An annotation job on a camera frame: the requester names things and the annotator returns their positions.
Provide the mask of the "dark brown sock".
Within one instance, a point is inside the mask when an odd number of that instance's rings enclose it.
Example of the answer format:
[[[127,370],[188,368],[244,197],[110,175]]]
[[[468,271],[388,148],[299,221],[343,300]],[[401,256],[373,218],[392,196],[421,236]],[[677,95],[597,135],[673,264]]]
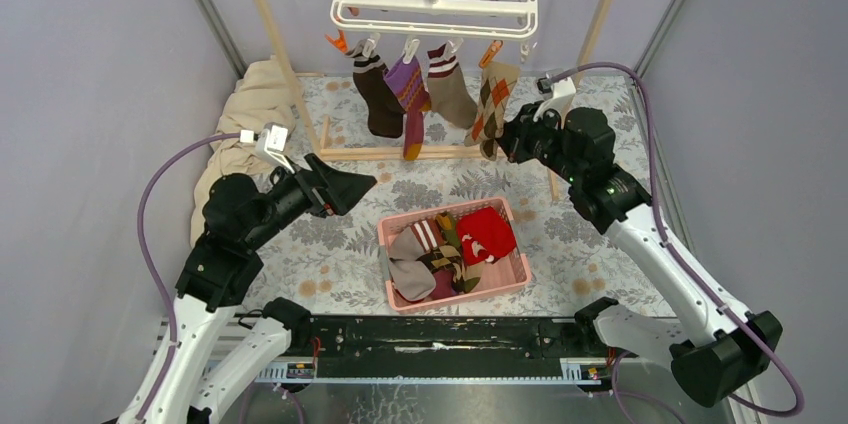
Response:
[[[376,52],[365,56],[366,39],[346,54],[353,60],[352,80],[368,108],[368,130],[375,136],[399,138],[404,130],[405,111],[385,81],[388,67]]]

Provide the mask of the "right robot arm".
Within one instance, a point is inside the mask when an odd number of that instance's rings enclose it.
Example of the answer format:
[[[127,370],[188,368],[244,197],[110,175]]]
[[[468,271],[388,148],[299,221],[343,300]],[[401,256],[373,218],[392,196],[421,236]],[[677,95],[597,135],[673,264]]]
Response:
[[[536,159],[566,181],[576,212],[637,264],[678,319],[662,322],[599,299],[575,315],[577,349],[632,351],[670,370],[703,407],[762,374],[783,334],[777,317],[752,312],[724,290],[656,216],[648,191],[616,163],[616,134],[602,111],[576,108],[560,117],[538,108],[527,104],[506,122],[499,147],[509,161]]]

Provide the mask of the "green striped sock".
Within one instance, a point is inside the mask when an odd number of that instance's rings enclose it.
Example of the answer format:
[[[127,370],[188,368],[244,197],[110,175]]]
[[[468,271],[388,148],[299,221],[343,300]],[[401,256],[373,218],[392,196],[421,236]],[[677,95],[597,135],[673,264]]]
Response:
[[[461,248],[461,239],[457,231],[457,221],[449,212],[442,212],[433,218],[444,241],[457,249]]]

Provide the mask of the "argyle brown sock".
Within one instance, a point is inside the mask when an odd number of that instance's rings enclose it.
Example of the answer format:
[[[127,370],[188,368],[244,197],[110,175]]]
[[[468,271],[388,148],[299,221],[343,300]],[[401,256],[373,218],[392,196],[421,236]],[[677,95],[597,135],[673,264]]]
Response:
[[[453,287],[458,294],[468,294],[475,290],[481,277],[475,275],[465,264],[461,252],[450,245],[442,245],[422,255],[419,260],[433,275],[440,270],[454,274]]]

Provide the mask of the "cream patterned sock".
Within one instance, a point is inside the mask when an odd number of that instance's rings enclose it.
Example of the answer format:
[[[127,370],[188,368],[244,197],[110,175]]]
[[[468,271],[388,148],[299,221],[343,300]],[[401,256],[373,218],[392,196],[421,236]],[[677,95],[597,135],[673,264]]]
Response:
[[[497,61],[483,69],[476,115],[464,144],[477,145],[482,157],[490,161],[496,159],[496,139],[503,134],[506,107],[520,75],[518,66]]]

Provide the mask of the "red bear sock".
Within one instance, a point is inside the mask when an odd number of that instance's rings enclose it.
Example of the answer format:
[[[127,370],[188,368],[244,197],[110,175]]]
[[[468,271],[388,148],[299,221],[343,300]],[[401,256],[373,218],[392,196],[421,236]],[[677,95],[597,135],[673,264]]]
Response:
[[[460,218],[457,233],[463,260],[469,266],[493,263],[517,247],[511,226],[493,207],[484,207]]]

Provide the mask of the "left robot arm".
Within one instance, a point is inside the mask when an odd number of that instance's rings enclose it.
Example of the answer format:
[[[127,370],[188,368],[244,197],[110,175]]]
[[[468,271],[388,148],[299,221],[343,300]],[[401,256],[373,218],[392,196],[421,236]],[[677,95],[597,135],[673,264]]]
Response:
[[[217,179],[203,208],[204,231],[175,285],[169,329],[118,423],[218,423],[274,358],[312,342],[311,314],[268,302],[248,335],[213,369],[209,358],[263,267],[258,251],[304,214],[344,216],[376,185],[372,175],[337,170],[314,154],[278,167],[260,191],[246,174]]]

